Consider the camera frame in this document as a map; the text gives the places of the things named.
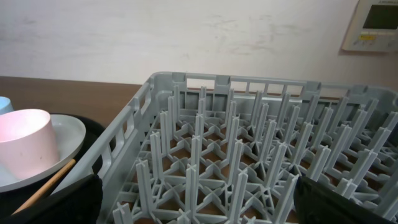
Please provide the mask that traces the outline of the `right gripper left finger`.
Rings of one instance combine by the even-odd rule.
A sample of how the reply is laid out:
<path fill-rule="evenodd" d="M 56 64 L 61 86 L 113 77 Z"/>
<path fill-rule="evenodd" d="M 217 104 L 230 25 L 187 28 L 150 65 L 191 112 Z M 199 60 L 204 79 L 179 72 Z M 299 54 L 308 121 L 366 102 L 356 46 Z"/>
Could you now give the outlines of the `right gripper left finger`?
<path fill-rule="evenodd" d="M 88 175 L 14 215 L 2 217 L 1 224 L 96 223 L 102 186 L 98 175 Z"/>

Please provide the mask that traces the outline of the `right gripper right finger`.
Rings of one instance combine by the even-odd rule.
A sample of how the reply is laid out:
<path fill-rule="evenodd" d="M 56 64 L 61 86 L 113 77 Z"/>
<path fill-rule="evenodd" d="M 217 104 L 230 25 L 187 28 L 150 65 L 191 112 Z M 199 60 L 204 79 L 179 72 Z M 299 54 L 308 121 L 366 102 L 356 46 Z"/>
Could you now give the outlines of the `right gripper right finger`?
<path fill-rule="evenodd" d="M 306 176 L 297 180 L 294 206 L 299 224 L 392 224 Z"/>

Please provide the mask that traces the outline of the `wooden chopstick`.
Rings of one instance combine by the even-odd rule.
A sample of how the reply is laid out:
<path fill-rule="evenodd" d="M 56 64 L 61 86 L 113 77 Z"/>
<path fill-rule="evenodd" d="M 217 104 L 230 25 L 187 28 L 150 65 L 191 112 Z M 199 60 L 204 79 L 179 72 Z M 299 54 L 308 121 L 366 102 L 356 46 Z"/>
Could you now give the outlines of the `wooden chopstick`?
<path fill-rule="evenodd" d="M 40 198 L 42 198 L 60 179 L 65 177 L 69 171 L 76 164 L 76 160 L 72 159 L 65 164 L 53 177 L 51 177 L 41 188 L 36 191 L 28 200 L 26 200 L 14 213 L 21 212 L 22 210 L 32 206 Z"/>

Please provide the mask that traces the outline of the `grey dishwasher rack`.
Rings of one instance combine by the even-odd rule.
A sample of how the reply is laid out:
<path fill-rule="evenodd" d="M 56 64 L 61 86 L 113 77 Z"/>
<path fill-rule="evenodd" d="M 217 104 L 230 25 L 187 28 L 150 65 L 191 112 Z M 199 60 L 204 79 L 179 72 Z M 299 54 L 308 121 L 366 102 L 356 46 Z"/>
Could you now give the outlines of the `grey dishwasher rack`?
<path fill-rule="evenodd" d="M 308 177 L 397 222 L 397 93 L 158 72 L 58 186 L 96 174 L 95 223 L 293 223 Z"/>

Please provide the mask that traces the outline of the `grey round plate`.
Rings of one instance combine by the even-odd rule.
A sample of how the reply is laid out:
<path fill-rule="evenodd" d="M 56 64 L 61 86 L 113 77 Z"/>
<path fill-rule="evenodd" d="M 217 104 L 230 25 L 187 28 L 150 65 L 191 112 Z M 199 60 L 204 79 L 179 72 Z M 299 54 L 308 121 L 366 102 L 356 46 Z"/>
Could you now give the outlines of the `grey round plate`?
<path fill-rule="evenodd" d="M 20 189 L 49 177 L 79 153 L 86 135 L 86 128 L 83 122 L 76 117 L 64 114 L 52 114 L 51 119 L 60 160 L 51 168 L 26 179 L 17 179 L 1 164 L 1 192 Z"/>

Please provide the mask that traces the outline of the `round black serving tray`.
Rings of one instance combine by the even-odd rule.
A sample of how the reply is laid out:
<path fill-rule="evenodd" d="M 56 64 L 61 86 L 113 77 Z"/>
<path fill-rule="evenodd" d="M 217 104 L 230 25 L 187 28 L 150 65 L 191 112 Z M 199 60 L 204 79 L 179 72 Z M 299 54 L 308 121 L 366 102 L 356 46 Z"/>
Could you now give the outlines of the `round black serving tray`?
<path fill-rule="evenodd" d="M 74 160 L 78 162 L 87 152 L 87 150 L 93 145 L 93 143 L 99 138 L 99 136 L 105 130 L 105 127 L 98 122 L 84 116 L 72 116 L 82 121 L 86 128 L 83 144 L 77 155 L 74 157 Z M 55 173 L 50 174 L 48 177 L 42 180 L 19 189 L 1 192 L 1 219 L 11 216 L 17 208 L 19 208 L 54 175 Z"/>

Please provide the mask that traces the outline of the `pink cup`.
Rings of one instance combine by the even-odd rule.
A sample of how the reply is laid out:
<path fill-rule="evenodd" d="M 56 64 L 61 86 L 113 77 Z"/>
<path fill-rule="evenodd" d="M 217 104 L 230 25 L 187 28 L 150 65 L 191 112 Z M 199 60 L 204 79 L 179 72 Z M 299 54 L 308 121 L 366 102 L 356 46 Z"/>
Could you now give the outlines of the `pink cup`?
<path fill-rule="evenodd" d="M 1 165 L 17 179 L 35 176 L 59 162 L 51 116 L 39 109 L 1 115 Z"/>

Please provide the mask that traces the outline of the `light blue cup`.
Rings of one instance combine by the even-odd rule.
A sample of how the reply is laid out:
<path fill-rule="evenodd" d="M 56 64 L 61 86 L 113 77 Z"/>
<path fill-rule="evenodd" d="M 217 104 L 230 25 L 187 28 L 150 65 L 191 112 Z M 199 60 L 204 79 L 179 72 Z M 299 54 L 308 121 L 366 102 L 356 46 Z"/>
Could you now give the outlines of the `light blue cup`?
<path fill-rule="evenodd" d="M 11 100 L 5 96 L 0 97 L 0 115 L 14 111 Z"/>

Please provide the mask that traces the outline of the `white wall control panel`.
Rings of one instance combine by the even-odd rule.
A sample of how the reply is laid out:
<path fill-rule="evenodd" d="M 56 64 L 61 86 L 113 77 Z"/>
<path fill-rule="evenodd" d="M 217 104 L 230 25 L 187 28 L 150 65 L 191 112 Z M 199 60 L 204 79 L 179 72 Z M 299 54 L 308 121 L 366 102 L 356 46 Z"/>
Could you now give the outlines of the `white wall control panel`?
<path fill-rule="evenodd" d="M 359 0 L 341 48 L 397 52 L 397 0 Z"/>

